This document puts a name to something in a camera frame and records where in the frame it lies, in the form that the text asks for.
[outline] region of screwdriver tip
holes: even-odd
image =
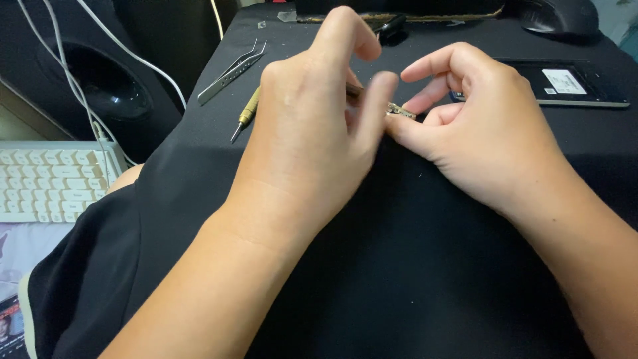
[[[233,137],[230,138],[230,143],[233,144],[235,143],[235,140],[239,137],[239,134],[241,133],[242,130],[242,125],[241,123],[239,123],[239,126],[237,126],[237,129],[235,130],[235,133],[233,134]]]

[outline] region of left hand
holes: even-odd
[[[372,61],[381,46],[342,6],[328,14],[308,50],[263,70],[253,132],[224,205],[251,221],[239,225],[238,236],[274,249],[295,245],[289,239],[263,243],[262,231],[270,231],[308,245],[370,170],[397,76],[375,75],[358,117],[346,125],[352,52]]]

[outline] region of forearm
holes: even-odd
[[[238,221],[228,208],[213,214],[100,358],[243,357],[303,250],[246,240],[237,225],[263,242],[290,238]]]
[[[530,187],[507,217],[556,277],[590,348],[638,353],[638,234],[571,168]]]

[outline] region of sticker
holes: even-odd
[[[576,78],[568,70],[543,70],[547,80],[551,82],[558,93],[572,95],[587,95],[587,91],[576,81]]]

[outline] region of right hand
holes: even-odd
[[[424,112],[451,90],[465,103],[430,110],[423,124],[386,117],[403,146],[434,162],[457,187],[506,213],[543,193],[539,186],[573,172],[536,103],[530,83],[467,43],[454,43],[408,66],[406,82],[434,75],[403,107]]]

